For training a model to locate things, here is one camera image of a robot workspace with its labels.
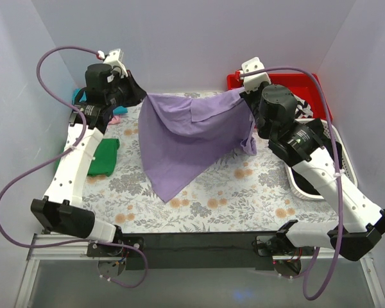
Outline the green folded t shirt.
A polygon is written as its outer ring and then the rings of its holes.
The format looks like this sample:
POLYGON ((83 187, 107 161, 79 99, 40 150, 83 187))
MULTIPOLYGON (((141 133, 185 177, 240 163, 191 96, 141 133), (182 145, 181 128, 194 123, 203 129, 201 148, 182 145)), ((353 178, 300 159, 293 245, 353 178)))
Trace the green folded t shirt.
POLYGON ((116 167, 119 139, 103 139, 94 153, 87 176, 110 176, 116 167))

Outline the floral patterned table cloth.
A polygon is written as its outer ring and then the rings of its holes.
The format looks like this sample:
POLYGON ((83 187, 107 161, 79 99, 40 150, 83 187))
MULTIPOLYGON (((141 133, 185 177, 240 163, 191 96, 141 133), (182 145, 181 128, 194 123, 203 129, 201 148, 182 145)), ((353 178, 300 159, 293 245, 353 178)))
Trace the floral patterned table cloth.
POLYGON ((227 232, 276 230, 291 219, 305 223, 337 221, 322 200, 303 200, 290 188, 283 161, 256 138, 257 153, 229 151, 169 201, 162 201, 144 172, 139 148, 139 114, 129 109, 106 137, 120 143, 109 176, 86 179, 82 207, 119 225, 124 232, 227 232))

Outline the black garment in basket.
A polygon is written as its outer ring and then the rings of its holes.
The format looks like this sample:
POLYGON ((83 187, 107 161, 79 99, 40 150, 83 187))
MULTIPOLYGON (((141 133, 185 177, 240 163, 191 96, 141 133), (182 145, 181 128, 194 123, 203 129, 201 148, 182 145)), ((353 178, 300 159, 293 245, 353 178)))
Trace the black garment in basket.
MULTIPOLYGON (((335 127, 332 127, 332 130, 335 134, 336 140, 336 149, 338 153, 338 164, 341 169, 344 168, 343 163, 343 145, 340 141, 340 136, 335 127)), ((324 147, 329 153, 331 159, 334 159, 333 147, 330 140, 329 129, 325 127, 323 129, 323 135, 321 139, 324 143, 324 147)), ((286 173, 289 179, 289 184, 291 191, 301 199, 304 200, 322 200, 323 197, 319 194, 319 192, 310 184, 302 175, 294 171, 292 168, 286 166, 286 173)))

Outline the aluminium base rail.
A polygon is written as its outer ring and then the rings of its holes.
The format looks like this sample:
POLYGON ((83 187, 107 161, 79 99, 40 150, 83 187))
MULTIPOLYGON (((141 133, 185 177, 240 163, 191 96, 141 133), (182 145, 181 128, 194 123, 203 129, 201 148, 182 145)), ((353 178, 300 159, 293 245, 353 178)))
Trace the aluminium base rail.
POLYGON ((262 251, 268 232, 130 234, 127 249, 61 245, 37 235, 17 307, 385 307, 371 255, 338 260, 325 292, 309 301, 297 277, 310 248, 262 251))

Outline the teal folded t shirt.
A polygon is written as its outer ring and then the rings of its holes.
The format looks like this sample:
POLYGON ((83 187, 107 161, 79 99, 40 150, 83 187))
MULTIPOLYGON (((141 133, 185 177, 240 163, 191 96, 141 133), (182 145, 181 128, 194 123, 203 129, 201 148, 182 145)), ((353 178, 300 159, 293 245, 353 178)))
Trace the teal folded t shirt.
MULTIPOLYGON (((77 97, 79 91, 80 91, 80 89, 73 90, 73 94, 72 94, 72 103, 73 103, 73 105, 75 104, 76 97, 77 97)), ((80 102, 85 102, 86 100, 87 100, 86 94, 83 94, 83 96, 80 99, 80 102)), ((115 116, 121 116, 121 115, 124 115, 124 114, 127 114, 127 113, 128 113, 128 109, 125 108, 125 107, 122 107, 122 106, 118 106, 113 111, 113 114, 115 116)))

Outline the red plastic bin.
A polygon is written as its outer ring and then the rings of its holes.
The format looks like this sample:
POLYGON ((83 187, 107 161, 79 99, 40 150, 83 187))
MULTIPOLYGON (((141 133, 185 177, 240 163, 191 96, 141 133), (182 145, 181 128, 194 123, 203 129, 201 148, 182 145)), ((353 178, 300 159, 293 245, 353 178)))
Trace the red plastic bin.
MULTIPOLYGON (((285 86, 293 94, 306 100, 314 113, 313 118, 327 119, 318 90, 308 76, 301 73, 268 73, 268 75, 272 84, 285 86)), ((235 74, 227 75, 228 90, 241 88, 242 86, 243 81, 237 79, 235 74)), ((261 92, 256 90, 255 93, 245 94, 244 96, 248 96, 246 100, 250 100, 251 103, 247 103, 247 105, 250 106, 252 112, 258 117, 261 92)))

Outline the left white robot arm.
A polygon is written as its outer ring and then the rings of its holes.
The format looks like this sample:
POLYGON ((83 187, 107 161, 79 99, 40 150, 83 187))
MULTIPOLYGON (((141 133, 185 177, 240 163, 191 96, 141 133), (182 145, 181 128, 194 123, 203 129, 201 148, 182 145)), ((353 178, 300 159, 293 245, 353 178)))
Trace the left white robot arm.
POLYGON ((138 105, 146 92, 118 60, 88 66, 85 82, 69 119, 64 147, 68 153, 58 161, 42 199, 32 201, 31 211, 45 230, 101 242, 103 251, 115 257, 123 251, 124 242, 117 237, 116 226, 82 208, 83 187, 114 109, 138 105))

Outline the black white striped shirt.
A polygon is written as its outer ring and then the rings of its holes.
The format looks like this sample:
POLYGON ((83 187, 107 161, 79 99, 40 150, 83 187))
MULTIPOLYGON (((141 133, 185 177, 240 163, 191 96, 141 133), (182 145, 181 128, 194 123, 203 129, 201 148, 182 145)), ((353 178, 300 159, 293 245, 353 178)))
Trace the black white striped shirt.
POLYGON ((295 118, 296 119, 310 119, 314 117, 314 113, 312 108, 306 100, 298 97, 297 95, 293 95, 297 100, 296 110, 295 110, 295 118))

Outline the lilac purple t shirt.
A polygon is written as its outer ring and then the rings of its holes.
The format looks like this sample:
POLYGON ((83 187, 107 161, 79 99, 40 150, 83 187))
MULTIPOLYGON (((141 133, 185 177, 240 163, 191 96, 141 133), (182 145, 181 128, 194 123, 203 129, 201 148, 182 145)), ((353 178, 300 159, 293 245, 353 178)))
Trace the lilac purple t shirt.
POLYGON ((144 173, 163 201, 236 148, 257 152, 254 117, 234 89, 208 98, 148 94, 139 113, 144 173))

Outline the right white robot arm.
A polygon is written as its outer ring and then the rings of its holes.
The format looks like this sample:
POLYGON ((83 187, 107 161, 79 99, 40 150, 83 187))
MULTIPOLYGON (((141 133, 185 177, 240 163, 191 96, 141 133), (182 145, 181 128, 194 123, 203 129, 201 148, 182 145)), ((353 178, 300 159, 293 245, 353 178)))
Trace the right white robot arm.
POLYGON ((254 116, 258 135, 269 149, 304 178, 338 214, 338 222, 291 220, 266 242, 269 250, 294 254, 306 246, 333 248, 350 260, 366 255, 385 233, 385 209, 366 197, 339 169, 339 160, 325 147, 321 119, 295 118, 297 100, 282 85, 264 82, 261 89, 242 92, 254 116))

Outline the pink folded t shirt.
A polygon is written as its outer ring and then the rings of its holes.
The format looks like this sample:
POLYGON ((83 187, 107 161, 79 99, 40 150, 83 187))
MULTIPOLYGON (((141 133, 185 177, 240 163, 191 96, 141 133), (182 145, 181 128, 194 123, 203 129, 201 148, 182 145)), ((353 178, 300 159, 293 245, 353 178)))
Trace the pink folded t shirt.
POLYGON ((115 125, 115 124, 119 124, 120 122, 121 122, 121 118, 118 115, 114 115, 108 124, 115 125))

